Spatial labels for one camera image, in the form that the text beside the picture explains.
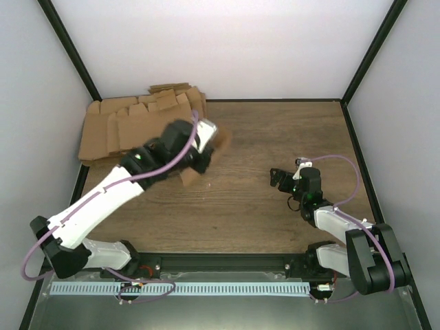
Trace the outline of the brown cardboard box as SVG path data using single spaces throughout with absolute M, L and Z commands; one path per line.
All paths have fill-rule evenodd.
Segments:
M 211 155 L 210 165 L 206 171 L 208 174 L 216 165 L 221 157 L 226 153 L 228 147 L 230 146 L 232 141 L 232 133 L 229 129 L 227 129 L 224 125 L 220 125 L 218 128 L 218 133 L 216 134 L 214 140 L 212 141 L 212 145 L 214 146 L 214 151 Z M 183 184 L 183 187 L 188 187 L 197 181 L 202 174 L 199 174 L 197 171 L 192 168 L 187 168 L 180 173 L 180 179 Z

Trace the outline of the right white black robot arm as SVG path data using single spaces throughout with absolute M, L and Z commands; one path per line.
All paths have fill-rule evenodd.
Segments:
M 310 163 L 295 173 L 271 168 L 269 175 L 270 186 L 298 202 L 296 210 L 304 221 L 341 242 L 308 247 L 305 267 L 310 275 L 320 277 L 333 270 L 349 277 L 362 295 L 409 285 L 412 275 L 393 229 L 356 219 L 325 199 L 317 168 Z

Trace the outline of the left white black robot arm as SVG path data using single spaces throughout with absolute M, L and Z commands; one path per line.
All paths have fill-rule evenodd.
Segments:
M 83 269 L 105 268 L 124 277 L 140 270 L 140 255 L 126 240 L 93 241 L 87 235 L 110 214 L 174 172 L 191 168 L 199 174 L 210 165 L 211 141 L 217 126 L 207 120 L 175 120 L 159 137 L 130 150 L 92 190 L 64 211 L 46 219 L 34 218 L 30 227 L 57 277 Z

